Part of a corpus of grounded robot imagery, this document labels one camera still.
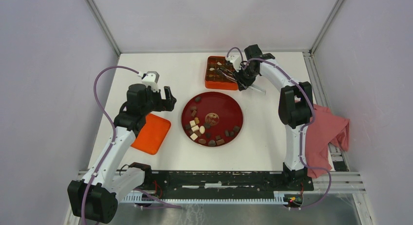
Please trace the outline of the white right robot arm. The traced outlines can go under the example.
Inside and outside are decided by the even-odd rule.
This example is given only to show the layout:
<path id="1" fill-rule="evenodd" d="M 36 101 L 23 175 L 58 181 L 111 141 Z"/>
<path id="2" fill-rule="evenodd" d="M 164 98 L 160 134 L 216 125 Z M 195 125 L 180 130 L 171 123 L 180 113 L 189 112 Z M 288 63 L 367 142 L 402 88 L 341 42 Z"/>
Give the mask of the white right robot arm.
<path id="1" fill-rule="evenodd" d="M 225 60 L 234 68 L 239 91 L 252 87 L 257 76 L 265 77 L 280 93 L 278 115 L 286 130 L 286 157 L 281 183 L 294 190 L 307 176 L 305 137 L 314 118 L 313 91 L 310 82 L 298 82 L 281 68 L 271 53 L 264 54 L 257 44 L 238 55 L 226 54 Z"/>

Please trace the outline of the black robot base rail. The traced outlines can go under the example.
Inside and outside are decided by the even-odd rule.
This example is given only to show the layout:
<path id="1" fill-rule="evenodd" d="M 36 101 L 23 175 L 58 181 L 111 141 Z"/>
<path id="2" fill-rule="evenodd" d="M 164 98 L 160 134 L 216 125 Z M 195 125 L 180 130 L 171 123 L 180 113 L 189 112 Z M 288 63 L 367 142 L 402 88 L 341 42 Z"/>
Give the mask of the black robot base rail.
<path id="1" fill-rule="evenodd" d="M 140 189 L 161 199 L 271 199 L 274 192 L 313 191 L 306 170 L 292 177 L 283 171 L 154 170 L 144 167 Z"/>

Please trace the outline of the orange chocolate box with dividers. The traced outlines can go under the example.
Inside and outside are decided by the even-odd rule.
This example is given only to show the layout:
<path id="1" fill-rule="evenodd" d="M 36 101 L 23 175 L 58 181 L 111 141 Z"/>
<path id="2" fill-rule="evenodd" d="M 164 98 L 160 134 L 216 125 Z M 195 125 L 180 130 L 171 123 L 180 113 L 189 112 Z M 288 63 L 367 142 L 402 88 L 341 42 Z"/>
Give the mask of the orange chocolate box with dividers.
<path id="1" fill-rule="evenodd" d="M 209 56 L 206 63 L 206 73 L 205 73 L 205 87 L 207 89 L 217 89 L 217 90 L 238 90 L 238 85 L 235 82 L 228 80 L 227 78 L 221 76 L 215 70 L 219 67 L 217 62 L 222 63 L 223 67 L 235 71 L 233 66 L 225 60 L 224 56 Z"/>

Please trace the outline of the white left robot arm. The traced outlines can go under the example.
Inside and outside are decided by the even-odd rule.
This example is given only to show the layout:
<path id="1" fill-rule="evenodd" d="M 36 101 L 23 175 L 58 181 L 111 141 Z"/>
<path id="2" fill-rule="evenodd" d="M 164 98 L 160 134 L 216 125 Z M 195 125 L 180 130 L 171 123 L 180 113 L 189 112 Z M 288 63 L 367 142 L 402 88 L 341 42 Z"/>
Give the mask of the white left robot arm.
<path id="1" fill-rule="evenodd" d="M 176 98 L 170 87 L 164 87 L 165 98 L 151 86 L 132 84 L 127 91 L 127 100 L 119 114 L 111 120 L 112 136 L 101 154 L 81 180 L 72 180 L 68 196 L 75 216 L 97 223 L 109 223 L 116 214 L 119 203 L 132 190 L 149 189 L 153 183 L 151 166 L 132 163 L 125 173 L 115 177 L 126 151 L 136 140 L 151 112 L 171 112 Z"/>

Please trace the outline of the round red lacquer tray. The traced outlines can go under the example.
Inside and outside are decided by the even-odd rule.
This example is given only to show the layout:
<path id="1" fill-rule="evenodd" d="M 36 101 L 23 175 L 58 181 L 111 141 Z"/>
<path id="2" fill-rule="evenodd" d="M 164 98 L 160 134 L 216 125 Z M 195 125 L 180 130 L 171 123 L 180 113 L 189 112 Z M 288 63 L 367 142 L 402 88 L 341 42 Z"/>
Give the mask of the round red lacquer tray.
<path id="1" fill-rule="evenodd" d="M 220 147 L 233 141 L 241 132 L 244 114 L 238 102 L 220 92 L 205 92 L 191 98 L 181 113 L 181 128 L 194 143 Z"/>

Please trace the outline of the metal tongs with white handle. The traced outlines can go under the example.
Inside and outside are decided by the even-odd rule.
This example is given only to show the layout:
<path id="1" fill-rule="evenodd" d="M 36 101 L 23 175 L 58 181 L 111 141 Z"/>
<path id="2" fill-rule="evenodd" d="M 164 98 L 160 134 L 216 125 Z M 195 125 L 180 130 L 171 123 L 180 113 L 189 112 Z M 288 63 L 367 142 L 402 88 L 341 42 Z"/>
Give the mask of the metal tongs with white handle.
<path id="1" fill-rule="evenodd" d="M 254 85 L 254 82 L 256 81 L 255 77 L 248 78 L 246 77 L 243 72 L 237 72 L 237 71 L 230 71 L 223 66 L 219 66 L 216 70 L 219 75 L 227 78 L 228 80 L 235 82 L 238 85 L 238 90 L 239 91 L 245 91 L 247 89 L 254 90 L 259 93 L 266 94 L 266 90 Z"/>

